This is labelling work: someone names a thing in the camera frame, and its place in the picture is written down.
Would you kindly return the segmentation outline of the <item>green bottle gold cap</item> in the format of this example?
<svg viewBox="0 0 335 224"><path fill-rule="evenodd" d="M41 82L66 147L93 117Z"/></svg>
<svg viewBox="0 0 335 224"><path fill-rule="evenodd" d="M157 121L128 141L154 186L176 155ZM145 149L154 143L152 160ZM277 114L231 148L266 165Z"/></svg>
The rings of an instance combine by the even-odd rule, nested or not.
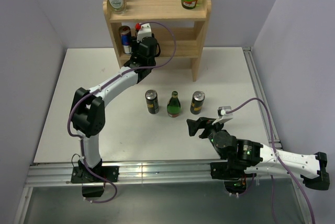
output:
<svg viewBox="0 0 335 224"><path fill-rule="evenodd" d="M178 99L178 92L173 91L172 96L167 104L167 114L170 117L177 117L181 112L181 103Z"/></svg>

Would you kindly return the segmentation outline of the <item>red bull can red tab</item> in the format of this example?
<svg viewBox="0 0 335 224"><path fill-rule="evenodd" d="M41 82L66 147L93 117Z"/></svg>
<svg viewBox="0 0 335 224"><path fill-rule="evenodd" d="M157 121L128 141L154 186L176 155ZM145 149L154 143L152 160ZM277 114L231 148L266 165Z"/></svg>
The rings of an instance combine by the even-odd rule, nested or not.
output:
<svg viewBox="0 0 335 224"><path fill-rule="evenodd" d="M129 26L121 26L119 28L119 35L121 39L121 44L123 48L123 52L125 54L131 54L132 53L132 48L131 48L131 29Z"/></svg>

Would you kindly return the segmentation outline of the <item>black yellow soda can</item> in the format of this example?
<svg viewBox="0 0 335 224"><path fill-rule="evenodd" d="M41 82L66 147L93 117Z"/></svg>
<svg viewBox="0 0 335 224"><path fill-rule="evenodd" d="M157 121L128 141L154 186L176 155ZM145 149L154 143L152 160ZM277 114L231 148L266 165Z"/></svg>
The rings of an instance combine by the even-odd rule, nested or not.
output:
<svg viewBox="0 0 335 224"><path fill-rule="evenodd" d="M157 114L159 112L158 94L155 90L150 89L145 93L147 109L151 114Z"/></svg>

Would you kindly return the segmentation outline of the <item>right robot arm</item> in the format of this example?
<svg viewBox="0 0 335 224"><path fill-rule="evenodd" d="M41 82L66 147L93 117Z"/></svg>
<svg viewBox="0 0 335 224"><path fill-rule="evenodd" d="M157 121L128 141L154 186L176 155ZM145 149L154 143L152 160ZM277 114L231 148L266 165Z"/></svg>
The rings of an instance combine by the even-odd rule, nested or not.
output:
<svg viewBox="0 0 335 224"><path fill-rule="evenodd" d="M217 180L237 180L260 175L291 175L301 178L310 189L327 191L330 186L326 171L327 155L296 154L273 148L247 139L238 139L223 129L218 120L200 117L186 121L191 137L198 130L201 139L208 139L219 155L219 162L210 164L211 177Z"/></svg>

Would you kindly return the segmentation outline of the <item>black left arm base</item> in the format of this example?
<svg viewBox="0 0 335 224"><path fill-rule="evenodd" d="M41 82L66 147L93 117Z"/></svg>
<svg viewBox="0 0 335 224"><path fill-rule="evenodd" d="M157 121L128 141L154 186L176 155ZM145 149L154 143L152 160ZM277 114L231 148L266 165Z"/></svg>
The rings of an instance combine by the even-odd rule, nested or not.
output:
<svg viewBox="0 0 335 224"><path fill-rule="evenodd" d="M119 167L118 166L101 166L96 172L97 176L90 173L85 166L75 166L72 171L70 183L82 185L82 196L93 203L105 203L113 200L117 195L117 187L114 184L118 181ZM100 198L107 184L114 187L115 192L110 199L97 200Z"/></svg>

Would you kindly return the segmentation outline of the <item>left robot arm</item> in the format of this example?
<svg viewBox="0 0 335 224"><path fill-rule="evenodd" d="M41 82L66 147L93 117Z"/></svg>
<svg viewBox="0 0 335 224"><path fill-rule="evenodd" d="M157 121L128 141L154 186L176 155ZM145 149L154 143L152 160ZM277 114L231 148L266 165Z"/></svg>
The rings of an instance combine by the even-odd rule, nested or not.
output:
<svg viewBox="0 0 335 224"><path fill-rule="evenodd" d="M76 90L68 118L67 129L81 142L82 163L86 165L83 176L95 182L102 175L102 158L99 153L99 133L105 122L105 108L126 89L141 82L156 67L156 57L161 53L154 36L136 43L130 59L120 71L103 83L91 88Z"/></svg>

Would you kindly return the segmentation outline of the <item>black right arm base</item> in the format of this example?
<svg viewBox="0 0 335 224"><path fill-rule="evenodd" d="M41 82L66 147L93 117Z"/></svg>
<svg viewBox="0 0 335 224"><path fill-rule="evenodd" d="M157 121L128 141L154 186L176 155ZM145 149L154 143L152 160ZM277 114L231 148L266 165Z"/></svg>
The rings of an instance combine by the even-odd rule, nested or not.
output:
<svg viewBox="0 0 335 224"><path fill-rule="evenodd" d="M246 174L243 169L231 168L228 162L211 162L210 175L224 182L229 197L239 198L252 187L256 174Z"/></svg>

